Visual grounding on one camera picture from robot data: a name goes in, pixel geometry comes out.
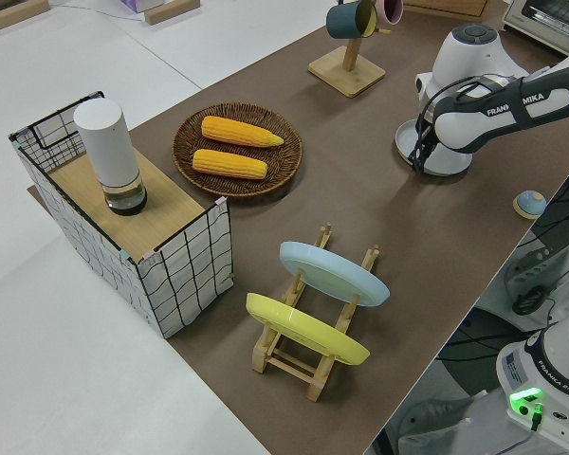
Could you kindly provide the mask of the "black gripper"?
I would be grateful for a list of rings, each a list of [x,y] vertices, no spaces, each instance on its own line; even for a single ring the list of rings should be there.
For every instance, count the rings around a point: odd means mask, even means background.
[[[437,135],[434,132],[433,112],[436,104],[437,96],[426,98],[423,107],[420,110],[420,115],[417,120],[417,133],[418,139],[413,146],[411,154],[411,162],[414,166],[419,166],[419,171],[423,172],[425,163],[430,157],[430,146],[424,142],[434,142],[437,140]]]

